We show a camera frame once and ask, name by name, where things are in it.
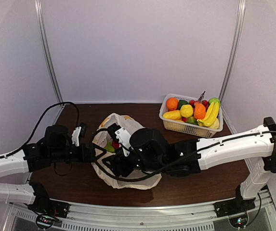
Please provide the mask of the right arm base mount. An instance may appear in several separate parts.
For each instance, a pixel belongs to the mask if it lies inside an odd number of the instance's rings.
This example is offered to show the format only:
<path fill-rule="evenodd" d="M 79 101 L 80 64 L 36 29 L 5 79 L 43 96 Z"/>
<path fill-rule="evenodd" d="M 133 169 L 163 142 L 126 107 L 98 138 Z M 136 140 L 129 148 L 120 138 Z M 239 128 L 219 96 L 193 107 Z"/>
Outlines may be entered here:
<path fill-rule="evenodd" d="M 236 198 L 214 204 L 216 216 L 218 218 L 228 216 L 228 221 L 233 228 L 241 229 L 249 222 L 248 211 L 255 208 L 253 200 L 240 200 Z"/>

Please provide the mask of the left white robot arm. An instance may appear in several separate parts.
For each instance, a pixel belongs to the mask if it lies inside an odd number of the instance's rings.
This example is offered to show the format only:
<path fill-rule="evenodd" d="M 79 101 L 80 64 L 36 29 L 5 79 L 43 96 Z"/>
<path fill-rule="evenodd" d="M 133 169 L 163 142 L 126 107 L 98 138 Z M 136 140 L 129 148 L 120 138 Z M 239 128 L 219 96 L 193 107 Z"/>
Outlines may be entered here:
<path fill-rule="evenodd" d="M 69 135 L 65 126 L 47 127 L 44 137 L 37 143 L 25 144 L 19 151 L 0 155 L 0 178 L 32 173 L 61 162 L 72 164 L 96 161 L 95 150 L 100 150 L 102 154 L 106 154 L 106 150 L 96 144 L 86 147 L 80 143 L 86 129 L 86 124 L 82 123 Z M 0 202 L 26 204 L 30 209 L 43 214 L 50 213 L 54 207 L 53 201 L 40 183 L 0 183 Z"/>

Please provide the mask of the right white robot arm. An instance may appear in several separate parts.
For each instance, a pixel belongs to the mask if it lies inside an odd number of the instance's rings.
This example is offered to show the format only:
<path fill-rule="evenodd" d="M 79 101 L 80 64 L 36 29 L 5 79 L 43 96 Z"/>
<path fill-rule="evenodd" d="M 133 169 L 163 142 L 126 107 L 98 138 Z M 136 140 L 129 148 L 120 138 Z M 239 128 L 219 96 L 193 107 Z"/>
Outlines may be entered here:
<path fill-rule="evenodd" d="M 276 123 L 271 117 L 252 130 L 215 139 L 192 139 L 168 143 L 156 129 L 141 128 L 130 134 L 113 124 L 107 128 L 119 144 L 114 155 L 102 160 L 115 179 L 127 182 L 136 169 L 146 177 L 164 173 L 175 177 L 197 174 L 203 170 L 257 157 L 259 162 L 236 189 L 231 209 L 241 212 L 253 201 L 270 176 L 276 173 Z"/>

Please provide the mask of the small green fruit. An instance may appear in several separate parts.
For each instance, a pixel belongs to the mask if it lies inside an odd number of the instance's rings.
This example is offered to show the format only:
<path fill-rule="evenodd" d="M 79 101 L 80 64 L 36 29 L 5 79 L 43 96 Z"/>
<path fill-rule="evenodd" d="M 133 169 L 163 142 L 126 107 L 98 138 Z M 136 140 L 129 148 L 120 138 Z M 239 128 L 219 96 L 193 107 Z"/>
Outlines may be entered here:
<path fill-rule="evenodd" d="M 112 146 L 112 144 L 107 143 L 107 145 L 105 146 L 105 149 L 110 152 L 110 153 L 114 153 L 115 152 L 115 148 Z"/>

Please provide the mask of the yellow banana bunch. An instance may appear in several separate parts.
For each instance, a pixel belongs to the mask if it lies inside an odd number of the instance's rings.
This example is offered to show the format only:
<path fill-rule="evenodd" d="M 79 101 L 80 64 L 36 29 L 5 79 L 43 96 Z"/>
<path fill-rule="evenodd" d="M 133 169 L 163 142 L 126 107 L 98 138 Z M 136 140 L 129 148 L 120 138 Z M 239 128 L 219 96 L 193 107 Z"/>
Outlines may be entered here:
<path fill-rule="evenodd" d="M 206 112 L 206 115 L 203 119 L 198 119 L 197 123 L 202 127 L 210 127 L 216 120 L 220 110 L 219 101 L 212 102 Z"/>

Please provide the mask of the red apple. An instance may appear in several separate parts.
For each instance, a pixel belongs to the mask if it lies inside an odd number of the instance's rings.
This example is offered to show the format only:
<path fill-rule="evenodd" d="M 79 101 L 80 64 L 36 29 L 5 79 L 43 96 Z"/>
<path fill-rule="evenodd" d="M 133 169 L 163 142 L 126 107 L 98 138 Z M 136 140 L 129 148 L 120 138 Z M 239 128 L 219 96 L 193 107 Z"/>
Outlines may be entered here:
<path fill-rule="evenodd" d="M 114 149 L 118 149 L 119 148 L 119 143 L 115 142 L 115 141 L 112 141 L 112 146 L 113 146 Z"/>

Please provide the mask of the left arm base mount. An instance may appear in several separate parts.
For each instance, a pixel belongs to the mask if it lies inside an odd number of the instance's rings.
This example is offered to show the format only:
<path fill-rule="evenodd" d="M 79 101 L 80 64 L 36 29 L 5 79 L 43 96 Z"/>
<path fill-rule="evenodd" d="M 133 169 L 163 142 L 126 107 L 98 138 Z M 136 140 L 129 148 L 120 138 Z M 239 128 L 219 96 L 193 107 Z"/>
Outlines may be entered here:
<path fill-rule="evenodd" d="M 35 213 L 35 224 L 41 230 L 51 228 L 60 222 L 60 218 L 67 218 L 69 212 L 69 203 L 52 200 L 49 197 L 36 197 L 33 204 L 26 206 Z"/>

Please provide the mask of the beige plastic bag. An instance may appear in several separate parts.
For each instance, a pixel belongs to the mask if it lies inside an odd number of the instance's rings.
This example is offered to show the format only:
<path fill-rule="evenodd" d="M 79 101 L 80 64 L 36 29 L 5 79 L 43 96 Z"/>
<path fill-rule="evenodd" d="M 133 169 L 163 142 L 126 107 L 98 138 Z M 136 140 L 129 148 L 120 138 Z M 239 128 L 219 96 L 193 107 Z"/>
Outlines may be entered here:
<path fill-rule="evenodd" d="M 148 168 L 157 167 L 139 152 L 130 141 L 144 127 L 128 115 L 110 114 L 91 139 L 93 168 L 107 185 L 114 189 L 151 189 L 162 176 Z"/>

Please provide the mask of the green apple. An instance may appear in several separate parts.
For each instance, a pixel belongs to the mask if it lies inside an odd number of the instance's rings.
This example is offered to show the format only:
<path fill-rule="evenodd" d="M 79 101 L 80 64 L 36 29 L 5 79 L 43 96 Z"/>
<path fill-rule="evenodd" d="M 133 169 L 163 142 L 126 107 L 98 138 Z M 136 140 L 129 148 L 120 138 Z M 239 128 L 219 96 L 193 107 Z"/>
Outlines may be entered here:
<path fill-rule="evenodd" d="M 216 97 L 209 99 L 209 105 L 211 103 L 219 103 L 219 105 L 221 105 L 221 101 L 219 100 L 219 98 L 216 98 Z"/>

